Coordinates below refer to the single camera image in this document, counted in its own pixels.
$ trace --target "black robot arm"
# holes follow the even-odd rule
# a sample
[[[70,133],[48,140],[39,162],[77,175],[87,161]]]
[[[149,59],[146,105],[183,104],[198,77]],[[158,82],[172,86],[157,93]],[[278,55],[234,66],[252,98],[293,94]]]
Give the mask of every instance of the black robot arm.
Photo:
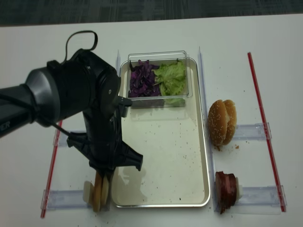
[[[121,118],[132,101],[118,95],[121,79],[116,70],[92,49],[80,49],[61,64],[49,61],[31,71],[25,84],[0,89],[0,137],[36,121],[67,134],[69,147],[79,150],[101,175],[111,174],[117,166],[141,170],[143,156],[122,140]],[[79,112],[87,133],[70,133],[55,124]]]

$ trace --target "red cabbage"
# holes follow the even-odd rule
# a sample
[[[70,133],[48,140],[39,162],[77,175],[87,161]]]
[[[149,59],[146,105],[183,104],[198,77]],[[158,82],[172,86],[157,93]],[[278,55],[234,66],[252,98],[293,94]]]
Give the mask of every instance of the red cabbage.
[[[155,73],[152,70],[159,68],[157,65],[149,64],[149,60],[142,63],[139,60],[139,65],[131,68],[130,91],[128,97],[147,97],[160,96],[159,84],[155,85]]]

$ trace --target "black cable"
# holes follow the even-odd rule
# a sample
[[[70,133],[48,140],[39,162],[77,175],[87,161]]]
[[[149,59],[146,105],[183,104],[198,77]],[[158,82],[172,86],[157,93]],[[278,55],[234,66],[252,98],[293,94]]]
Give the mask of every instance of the black cable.
[[[33,121],[34,121],[35,118],[38,118],[38,119],[46,122],[47,124],[55,127],[57,130],[59,130],[60,132],[62,132],[63,134],[67,135],[68,137],[70,137],[71,139],[73,139],[75,141],[78,141],[78,142],[81,142],[81,143],[84,143],[84,144],[91,144],[91,142],[89,140],[84,140],[82,138],[77,137],[77,135],[78,136],[84,135],[84,133],[74,133],[74,132],[70,133],[70,132],[66,131],[65,129],[63,129],[62,127],[57,125],[56,123],[48,120],[46,117],[44,117],[40,113],[37,113],[37,110],[32,105],[29,105],[29,104],[27,104],[23,101],[20,101],[19,99],[16,99],[16,98],[13,98],[13,97],[10,97],[10,96],[6,96],[6,95],[3,95],[3,94],[0,94],[0,99],[8,101],[8,102],[10,102],[14,105],[17,105],[19,107],[23,107],[23,108],[29,110],[31,112],[31,118],[33,119]]]

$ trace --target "gray carpet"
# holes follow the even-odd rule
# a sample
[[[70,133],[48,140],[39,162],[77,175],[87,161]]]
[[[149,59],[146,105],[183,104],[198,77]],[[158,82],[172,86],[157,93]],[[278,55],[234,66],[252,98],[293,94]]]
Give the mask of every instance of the gray carpet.
[[[0,0],[0,25],[167,20],[303,12],[303,0]]]

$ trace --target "hamburger bun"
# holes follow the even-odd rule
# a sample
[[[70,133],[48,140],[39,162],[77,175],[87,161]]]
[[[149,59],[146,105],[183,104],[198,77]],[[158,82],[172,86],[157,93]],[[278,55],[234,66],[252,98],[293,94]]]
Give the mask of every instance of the hamburger bun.
[[[232,100],[217,100],[208,113],[210,139],[215,146],[227,145],[237,126],[237,112]]]

